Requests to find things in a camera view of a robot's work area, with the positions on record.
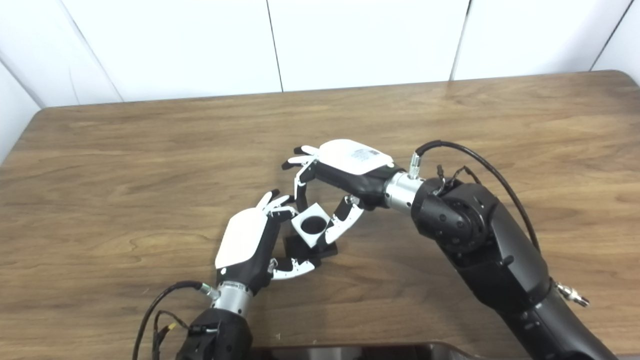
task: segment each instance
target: wood grain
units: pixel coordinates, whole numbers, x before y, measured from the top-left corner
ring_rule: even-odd
[[[402,165],[437,138],[481,153],[529,210],[552,275],[592,301],[572,306],[580,319],[615,353],[639,353],[639,119],[640,91],[619,72],[43,110],[0,168],[0,358],[128,357],[157,293],[213,282],[229,217],[291,191],[292,149],[334,138]],[[507,202],[463,154],[429,153],[422,175],[437,163],[471,165]],[[315,183],[308,196],[330,209],[341,194]],[[339,249],[259,293],[256,346],[441,340],[524,355],[408,218],[366,213]],[[161,308],[190,320],[206,304],[184,291]]]

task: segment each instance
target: metal fitting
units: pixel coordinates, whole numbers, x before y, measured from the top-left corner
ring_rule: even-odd
[[[418,177],[420,177],[420,156],[414,152],[409,163],[409,179],[417,179]]]
[[[569,286],[562,285],[559,282],[555,283],[556,289],[567,301],[573,301],[580,304],[582,307],[589,306],[589,300],[586,297],[581,296],[578,292]]]
[[[218,298],[220,298],[220,291],[212,288],[211,286],[205,284],[204,282],[202,283],[202,287],[200,288],[199,291],[204,295],[207,295],[208,297],[210,297],[211,301],[216,301]]]

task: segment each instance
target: robotic hand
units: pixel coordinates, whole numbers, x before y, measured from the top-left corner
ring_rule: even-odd
[[[500,200],[468,168],[463,169],[476,183],[457,180],[463,169],[446,178],[440,166],[438,177],[419,177],[422,155],[440,146],[471,155],[498,178],[523,216],[530,241]],[[294,153],[301,156],[290,158],[282,167],[301,167],[294,182],[299,224],[323,213],[317,204],[307,209],[305,190],[310,180],[349,193],[324,229],[305,234],[304,227],[299,227],[309,247],[321,249],[334,242],[363,209],[398,210],[411,216],[421,235],[435,240],[477,299],[502,317],[533,359],[616,359],[564,303],[563,297],[588,305],[574,289],[549,276],[533,227],[513,190],[470,149],[450,142],[426,143],[413,154],[408,172],[390,156],[351,140],[332,140],[317,149],[302,146]]]
[[[176,360],[246,359],[253,337],[245,316],[251,299],[272,279],[288,279],[313,270],[314,259],[271,257],[281,223],[298,215],[291,196],[266,193],[254,208],[235,214],[216,256],[216,289],[202,285],[211,307],[188,327]]]

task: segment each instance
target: black cable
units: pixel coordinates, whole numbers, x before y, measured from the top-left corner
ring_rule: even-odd
[[[142,343],[142,337],[145,334],[145,329],[147,328],[147,323],[149,322],[149,318],[151,317],[151,314],[154,312],[154,309],[156,308],[158,303],[160,303],[160,301],[164,299],[165,296],[169,295],[169,293],[173,292],[174,290],[184,289],[184,288],[194,288],[196,290],[199,290],[201,287],[202,287],[202,282],[200,281],[190,281],[190,280],[179,281],[169,286],[167,289],[161,292],[160,295],[158,295],[154,299],[151,305],[149,305],[149,308],[147,309],[145,316],[142,317],[142,322],[140,323],[140,328],[138,329],[138,335],[136,336],[136,342],[133,344],[133,355],[131,356],[132,360],[138,360],[138,352],[140,352],[140,343]]]
[[[452,149],[456,149],[461,152],[464,152],[465,154],[471,156],[477,162],[482,164],[487,170],[489,170],[489,172],[491,172],[493,176],[495,176],[495,178],[498,179],[498,181],[500,181],[500,184],[502,185],[502,187],[504,187],[504,189],[509,194],[509,197],[511,197],[513,204],[515,204],[516,208],[518,209],[518,212],[520,213],[520,216],[524,221],[524,225],[526,226],[527,231],[529,232],[529,238],[531,239],[531,243],[533,244],[533,247],[535,247],[536,250],[540,252],[540,244],[538,243],[538,237],[536,236],[536,231],[534,230],[533,225],[531,224],[531,220],[529,220],[529,216],[526,210],[524,209],[524,206],[522,206],[520,199],[518,199],[518,196],[513,191],[513,189],[511,188],[509,183],[506,181],[506,179],[504,179],[502,174],[500,174],[500,172],[493,165],[491,165],[489,161],[486,161],[482,156],[478,155],[478,153],[474,152],[468,147],[464,147],[454,142],[444,142],[441,140],[434,140],[432,142],[428,142],[420,146],[418,149],[415,150],[415,153],[418,156],[422,157],[422,155],[424,155],[425,152],[435,147],[450,147]]]

